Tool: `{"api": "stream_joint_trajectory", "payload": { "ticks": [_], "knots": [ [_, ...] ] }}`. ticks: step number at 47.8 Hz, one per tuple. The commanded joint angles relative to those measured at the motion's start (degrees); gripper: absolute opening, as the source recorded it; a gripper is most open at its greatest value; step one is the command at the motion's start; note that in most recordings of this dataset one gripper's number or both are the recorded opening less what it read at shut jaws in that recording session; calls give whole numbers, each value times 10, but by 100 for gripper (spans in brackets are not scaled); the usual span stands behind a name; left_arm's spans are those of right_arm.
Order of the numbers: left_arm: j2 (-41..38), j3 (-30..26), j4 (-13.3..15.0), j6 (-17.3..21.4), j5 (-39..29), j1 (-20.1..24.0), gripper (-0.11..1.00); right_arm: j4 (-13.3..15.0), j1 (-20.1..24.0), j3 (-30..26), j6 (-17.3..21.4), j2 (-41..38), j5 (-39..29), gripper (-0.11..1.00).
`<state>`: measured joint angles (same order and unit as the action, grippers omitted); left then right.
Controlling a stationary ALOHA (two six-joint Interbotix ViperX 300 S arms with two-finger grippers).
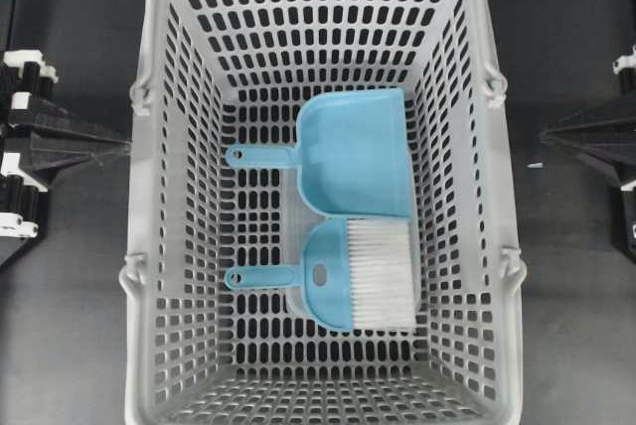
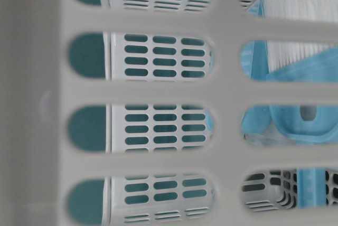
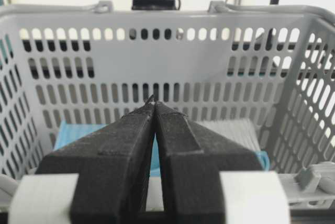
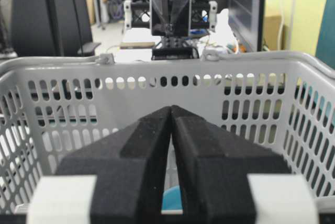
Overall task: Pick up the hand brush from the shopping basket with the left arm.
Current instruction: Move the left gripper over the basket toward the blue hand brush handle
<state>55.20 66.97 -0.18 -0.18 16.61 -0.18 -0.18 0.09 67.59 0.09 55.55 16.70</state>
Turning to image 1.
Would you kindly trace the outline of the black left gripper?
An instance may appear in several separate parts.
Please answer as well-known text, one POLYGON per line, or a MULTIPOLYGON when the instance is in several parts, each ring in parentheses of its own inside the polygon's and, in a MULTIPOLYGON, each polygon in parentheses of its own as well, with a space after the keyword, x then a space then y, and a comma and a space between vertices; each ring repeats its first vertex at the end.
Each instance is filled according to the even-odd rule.
POLYGON ((53 101, 56 69, 38 50, 1 53, 1 236, 39 235, 58 173, 127 156, 130 140, 53 101))

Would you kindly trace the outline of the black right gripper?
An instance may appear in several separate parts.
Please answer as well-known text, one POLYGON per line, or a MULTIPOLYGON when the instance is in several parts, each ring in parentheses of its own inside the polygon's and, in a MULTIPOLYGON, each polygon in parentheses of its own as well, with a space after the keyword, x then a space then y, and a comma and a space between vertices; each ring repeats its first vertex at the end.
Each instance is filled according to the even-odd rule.
POLYGON ((541 142, 600 173, 620 192, 625 249, 635 249, 635 55, 612 63, 621 95, 547 127, 541 142))

